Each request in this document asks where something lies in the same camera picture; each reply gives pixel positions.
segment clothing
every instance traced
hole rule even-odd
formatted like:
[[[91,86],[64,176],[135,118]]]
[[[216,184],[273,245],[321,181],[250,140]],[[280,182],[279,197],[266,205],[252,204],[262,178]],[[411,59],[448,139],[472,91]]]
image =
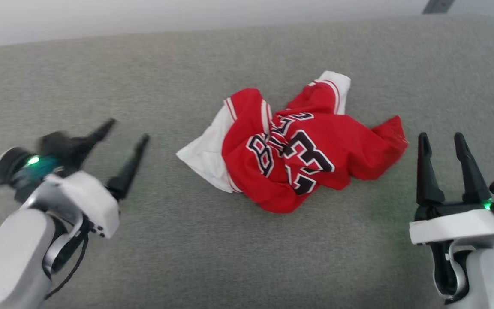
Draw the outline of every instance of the clothing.
[[[177,155],[218,188],[276,213],[294,211],[319,185],[340,190],[351,175],[376,179],[407,147],[401,120],[371,130],[344,115],[349,83],[324,72],[274,116],[259,90],[241,90]]]

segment robotic arm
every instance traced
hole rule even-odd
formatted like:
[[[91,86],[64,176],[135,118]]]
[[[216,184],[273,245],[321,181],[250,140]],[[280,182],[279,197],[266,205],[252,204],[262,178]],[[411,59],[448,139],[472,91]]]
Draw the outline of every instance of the robotic arm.
[[[0,227],[0,309],[39,307],[71,278],[89,233],[110,239],[117,231],[118,201],[129,192],[149,136],[141,137],[121,172],[104,185],[81,166],[114,124],[110,119],[87,137],[51,133],[39,140],[37,154],[12,148],[0,157],[0,184],[14,188],[22,204]],[[49,293],[51,276],[80,244],[76,266]]]
[[[494,309],[494,182],[488,190],[461,133],[455,135],[465,193],[445,202],[431,164],[426,133],[419,135],[417,204],[409,233],[413,244],[430,246],[434,283],[448,309]],[[472,250],[459,250],[461,246]]]

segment white background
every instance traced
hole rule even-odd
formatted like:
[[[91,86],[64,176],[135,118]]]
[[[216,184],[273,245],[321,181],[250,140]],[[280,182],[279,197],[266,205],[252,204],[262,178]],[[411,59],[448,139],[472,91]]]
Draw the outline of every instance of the white background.
[[[0,0],[0,45],[115,33],[221,29],[419,15],[428,0]],[[494,0],[449,14],[494,15]]]

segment red fabric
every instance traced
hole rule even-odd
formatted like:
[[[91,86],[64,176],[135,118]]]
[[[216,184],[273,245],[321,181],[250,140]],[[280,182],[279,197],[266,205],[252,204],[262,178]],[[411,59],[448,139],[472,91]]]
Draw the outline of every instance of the red fabric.
[[[341,190],[350,176],[379,178],[407,148],[398,116],[368,129],[335,114],[338,98],[329,82],[306,86],[270,123],[256,89],[241,90],[228,103],[237,120],[222,157],[236,186],[266,211],[292,212],[319,185]]]

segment white fabric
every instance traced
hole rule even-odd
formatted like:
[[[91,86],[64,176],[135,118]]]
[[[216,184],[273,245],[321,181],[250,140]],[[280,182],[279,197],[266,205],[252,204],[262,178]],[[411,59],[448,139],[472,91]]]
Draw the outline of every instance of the white fabric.
[[[335,95],[338,94],[339,97],[337,98],[335,113],[344,115],[350,78],[343,76],[343,74],[325,71],[315,82],[325,82],[331,86],[335,91]],[[269,133],[269,121],[272,119],[272,114],[266,101],[263,101],[261,108],[261,114],[267,116],[263,117],[262,120],[264,131]],[[235,115],[233,104],[230,98],[227,98],[210,127],[200,137],[176,153],[180,160],[188,164],[190,168],[213,184],[213,186],[231,193],[241,191],[235,186],[226,169],[226,164],[222,158],[222,143],[236,119],[237,116]]]

